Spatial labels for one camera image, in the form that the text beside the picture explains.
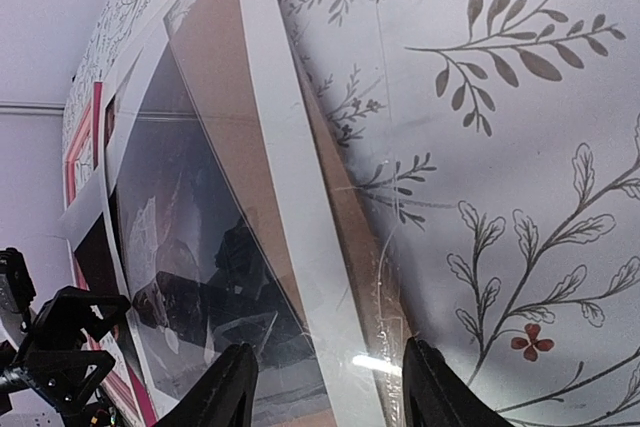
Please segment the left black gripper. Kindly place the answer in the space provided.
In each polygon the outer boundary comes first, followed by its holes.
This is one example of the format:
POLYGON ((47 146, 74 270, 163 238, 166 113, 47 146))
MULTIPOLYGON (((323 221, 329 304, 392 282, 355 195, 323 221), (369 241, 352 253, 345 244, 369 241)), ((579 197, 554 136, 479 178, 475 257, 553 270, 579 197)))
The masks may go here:
POLYGON ((85 350, 125 320, 130 301, 75 287, 59 290, 31 323, 18 349, 1 349, 1 412, 9 396, 32 390, 63 417, 78 417, 116 364, 104 350, 85 350))

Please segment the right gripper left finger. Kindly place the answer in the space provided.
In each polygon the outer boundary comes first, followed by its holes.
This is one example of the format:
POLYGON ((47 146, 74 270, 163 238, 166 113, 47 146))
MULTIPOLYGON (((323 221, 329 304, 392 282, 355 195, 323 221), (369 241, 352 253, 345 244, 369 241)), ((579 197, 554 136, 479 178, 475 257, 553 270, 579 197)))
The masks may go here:
POLYGON ((258 364, 251 346, 233 344, 163 417, 163 425, 250 426, 257 380, 258 364))

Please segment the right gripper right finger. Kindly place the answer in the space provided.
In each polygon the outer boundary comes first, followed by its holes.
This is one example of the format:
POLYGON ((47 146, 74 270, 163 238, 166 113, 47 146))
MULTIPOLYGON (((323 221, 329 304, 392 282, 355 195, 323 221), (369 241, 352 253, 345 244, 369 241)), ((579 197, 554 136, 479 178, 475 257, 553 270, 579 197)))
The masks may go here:
POLYGON ((403 356, 405 422, 413 427, 511 427, 482 402, 425 340, 408 339, 403 356))

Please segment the clear acrylic sheet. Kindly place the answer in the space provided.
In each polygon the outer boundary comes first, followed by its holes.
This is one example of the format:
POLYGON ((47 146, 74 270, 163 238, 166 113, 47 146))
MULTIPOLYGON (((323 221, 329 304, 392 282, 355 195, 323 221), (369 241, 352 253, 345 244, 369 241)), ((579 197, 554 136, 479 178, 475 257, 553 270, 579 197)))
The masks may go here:
POLYGON ((179 400, 247 343, 256 424, 330 422, 277 227, 238 0, 199 0, 176 30, 162 22, 122 93, 133 123, 116 213, 149 384, 179 400))

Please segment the white mat board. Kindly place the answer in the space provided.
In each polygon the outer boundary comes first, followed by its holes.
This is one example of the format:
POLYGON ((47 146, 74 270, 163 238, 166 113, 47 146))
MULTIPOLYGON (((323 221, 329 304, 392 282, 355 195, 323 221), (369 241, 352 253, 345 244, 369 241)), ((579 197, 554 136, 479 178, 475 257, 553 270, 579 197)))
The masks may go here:
MULTIPOLYGON (((95 28, 66 105, 63 134, 79 129, 79 103, 98 74, 114 80, 147 45, 147 33, 174 0, 110 0, 95 28)), ((373 372, 356 364, 365 336, 305 106, 304 72, 277 0, 239 0, 261 143, 303 312, 319 357, 334 421, 381 426, 373 372)))

